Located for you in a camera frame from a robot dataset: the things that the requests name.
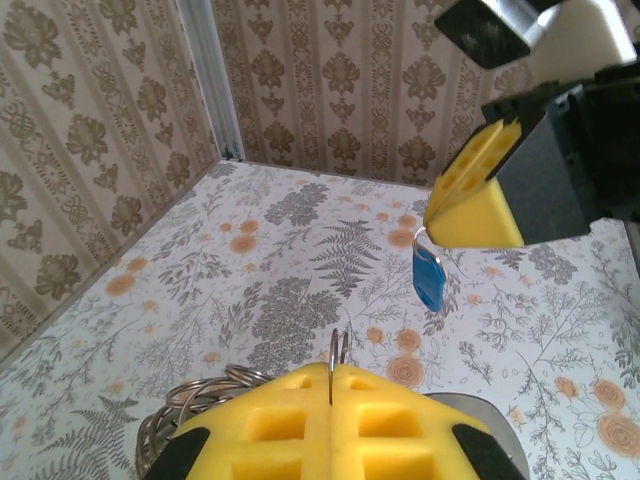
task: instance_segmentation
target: patterned wall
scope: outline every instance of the patterned wall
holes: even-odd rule
[[[212,0],[247,157],[431,182],[484,102],[532,86],[526,63],[484,72],[439,35],[449,3]]]
[[[218,158],[170,0],[0,2],[0,358]]]

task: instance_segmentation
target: floral patterned floor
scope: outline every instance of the floral patterned floor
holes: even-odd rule
[[[445,316],[411,284],[423,191],[223,163],[0,373],[0,476],[132,478],[161,397],[229,362],[350,362],[493,402],[532,478],[640,476],[640,280],[622,225],[522,250],[440,251]]]

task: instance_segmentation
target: blue plastic tag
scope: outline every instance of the blue plastic tag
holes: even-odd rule
[[[447,275],[440,259],[427,250],[426,238],[424,227],[413,238],[413,286],[422,303],[438,313],[444,304]]]

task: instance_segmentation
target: blue keychain tag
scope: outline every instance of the blue keychain tag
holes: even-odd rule
[[[431,253],[424,227],[413,237],[413,286],[422,303],[432,312],[442,310],[447,287],[447,275],[442,262]]]

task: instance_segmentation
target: wire coil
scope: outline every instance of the wire coil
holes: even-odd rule
[[[144,478],[184,422],[271,380],[270,375],[230,364],[222,377],[195,380],[173,388],[167,394],[165,404],[146,417],[138,429],[135,454],[138,478]]]

